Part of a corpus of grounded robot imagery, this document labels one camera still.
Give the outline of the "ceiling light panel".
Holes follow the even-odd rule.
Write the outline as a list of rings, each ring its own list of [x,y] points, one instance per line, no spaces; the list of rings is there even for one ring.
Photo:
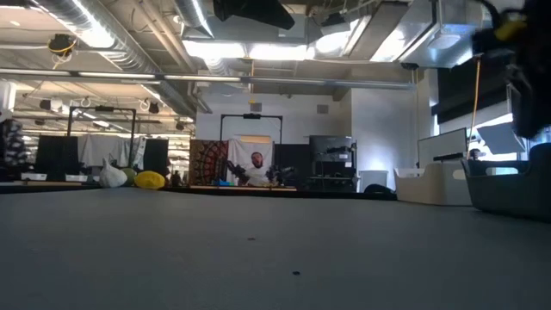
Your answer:
[[[309,59],[311,54],[306,45],[284,46],[277,44],[254,44],[249,50],[251,59],[276,60],[276,61],[303,61]]]
[[[188,54],[202,59],[237,59],[244,58],[246,52],[239,43],[196,42],[184,40],[183,45]]]

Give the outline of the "silver spiral air duct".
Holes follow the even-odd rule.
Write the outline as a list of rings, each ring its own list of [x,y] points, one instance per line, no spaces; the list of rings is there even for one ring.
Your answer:
[[[100,0],[31,1],[80,41],[100,49],[102,56],[119,71],[153,76],[162,72]],[[194,116],[198,112],[208,112],[208,106],[192,92],[189,83],[177,88],[173,82],[161,81],[157,84],[143,84],[142,87],[179,115]]]

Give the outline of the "white plastic basket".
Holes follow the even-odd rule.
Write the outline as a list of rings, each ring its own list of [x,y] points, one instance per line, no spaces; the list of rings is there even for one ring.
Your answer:
[[[472,205],[460,162],[433,163],[423,169],[395,169],[393,173],[399,201],[446,207]]]

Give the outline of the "patterned wall tapestry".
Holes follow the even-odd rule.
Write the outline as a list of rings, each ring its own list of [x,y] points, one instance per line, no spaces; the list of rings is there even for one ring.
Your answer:
[[[193,139],[189,151],[189,184],[213,185],[226,180],[228,142]]]

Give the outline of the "yellow lemon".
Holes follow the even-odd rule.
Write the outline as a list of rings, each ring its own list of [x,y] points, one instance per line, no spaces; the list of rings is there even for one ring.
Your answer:
[[[501,15],[501,24],[494,30],[498,40],[510,41],[527,29],[527,17],[517,11],[505,12]]]
[[[135,186],[141,189],[161,189],[165,186],[165,178],[156,171],[146,170],[138,173],[133,180]]]

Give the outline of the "person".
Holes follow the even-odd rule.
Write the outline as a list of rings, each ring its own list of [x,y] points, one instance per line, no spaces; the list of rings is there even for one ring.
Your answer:
[[[0,183],[20,179],[28,167],[22,124],[13,119],[0,122]]]
[[[269,187],[273,182],[268,178],[269,166],[263,163],[263,154],[253,152],[251,154],[252,167],[245,170],[245,177],[239,182],[241,185],[252,187]]]

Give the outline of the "grey tilted panel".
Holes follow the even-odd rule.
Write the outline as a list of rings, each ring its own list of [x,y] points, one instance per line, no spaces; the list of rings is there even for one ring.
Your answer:
[[[524,143],[516,136],[511,123],[479,127],[477,131],[494,155],[525,152]]]

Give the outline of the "black computer monitor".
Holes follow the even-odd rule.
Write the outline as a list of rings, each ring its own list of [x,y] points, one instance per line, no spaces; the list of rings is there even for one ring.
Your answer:
[[[309,150],[312,162],[351,163],[353,140],[350,136],[311,135]]]

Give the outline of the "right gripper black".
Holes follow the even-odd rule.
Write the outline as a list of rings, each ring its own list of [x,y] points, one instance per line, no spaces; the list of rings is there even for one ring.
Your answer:
[[[499,39],[496,34],[473,34],[474,55],[505,68],[506,80],[535,86],[551,78],[551,42],[538,34],[515,34]],[[534,138],[551,126],[551,90],[532,93],[511,90],[513,130],[523,138]]]

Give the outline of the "white display screen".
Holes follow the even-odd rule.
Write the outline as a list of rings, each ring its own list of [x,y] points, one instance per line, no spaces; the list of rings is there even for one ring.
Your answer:
[[[434,162],[434,158],[461,154],[467,152],[467,129],[461,128],[451,132],[418,141],[418,163],[423,169],[427,164]]]

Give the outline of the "grey horizontal ceiling pipe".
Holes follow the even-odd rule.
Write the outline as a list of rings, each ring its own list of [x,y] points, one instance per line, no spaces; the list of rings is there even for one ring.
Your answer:
[[[342,80],[324,78],[301,77],[259,77],[259,76],[214,76],[194,74],[165,74],[165,73],[128,73],[103,71],[62,71],[17,69],[0,67],[0,76],[18,78],[44,78],[46,80],[84,79],[84,80],[114,80],[118,82],[156,83],[156,82],[206,82],[223,84],[279,84],[279,85],[308,85],[317,87],[348,87],[361,89],[411,90],[416,87],[413,83],[379,82],[368,80]]]

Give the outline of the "black window blind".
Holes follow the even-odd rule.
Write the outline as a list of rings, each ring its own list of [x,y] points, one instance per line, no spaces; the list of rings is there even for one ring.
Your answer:
[[[476,83],[477,65],[468,60],[451,69],[437,70],[438,100],[431,113],[438,124],[470,114],[474,108],[475,86],[479,86],[477,109],[488,108],[506,100],[504,63],[496,59],[483,59],[480,66],[479,83]]]

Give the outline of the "white hanging sheet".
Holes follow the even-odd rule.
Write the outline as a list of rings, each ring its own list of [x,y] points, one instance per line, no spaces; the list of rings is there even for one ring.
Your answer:
[[[102,166],[106,159],[120,168],[144,169],[145,138],[133,140],[103,135],[83,135],[77,138],[78,162],[85,167]]]

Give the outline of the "white cloth backdrop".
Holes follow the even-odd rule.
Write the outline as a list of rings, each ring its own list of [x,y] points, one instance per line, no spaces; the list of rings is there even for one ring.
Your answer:
[[[228,142],[228,157],[227,160],[234,166],[240,166],[244,170],[251,168],[251,154],[253,152],[260,152],[263,154],[263,163],[269,167],[273,164],[273,150],[274,145],[269,143],[248,143],[239,139],[230,139]],[[239,186],[245,186],[240,184],[238,176],[231,171],[227,172],[227,181],[232,182]]]

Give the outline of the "black metal rig frame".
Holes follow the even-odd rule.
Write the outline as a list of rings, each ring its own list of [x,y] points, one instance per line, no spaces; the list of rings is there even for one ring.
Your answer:
[[[76,107],[76,106],[70,106],[69,107],[69,117],[67,122],[67,131],[66,131],[66,137],[71,137],[71,131],[72,131],[72,123],[73,123],[73,115],[76,110],[83,111],[83,110],[89,110],[93,109],[96,112],[103,112],[103,113],[114,113],[115,111],[120,112],[131,112],[132,113],[132,121],[131,121],[131,136],[130,136],[130,146],[129,146],[129,156],[128,156],[128,168],[131,168],[133,166],[133,140],[134,140],[134,134],[135,134],[135,125],[136,125],[136,119],[137,119],[137,110],[135,108],[116,108],[116,107],[109,107],[105,105],[95,106],[95,107]]]
[[[224,119],[229,117],[236,117],[236,118],[242,118],[245,120],[260,120],[262,118],[266,119],[277,119],[280,122],[279,126],[279,144],[281,145],[283,142],[282,138],[282,129],[283,129],[283,116],[281,115],[261,115],[261,114],[255,114],[255,113],[248,113],[248,114],[222,114],[220,115],[220,134],[219,134],[219,141],[223,140],[223,132],[224,132]]]

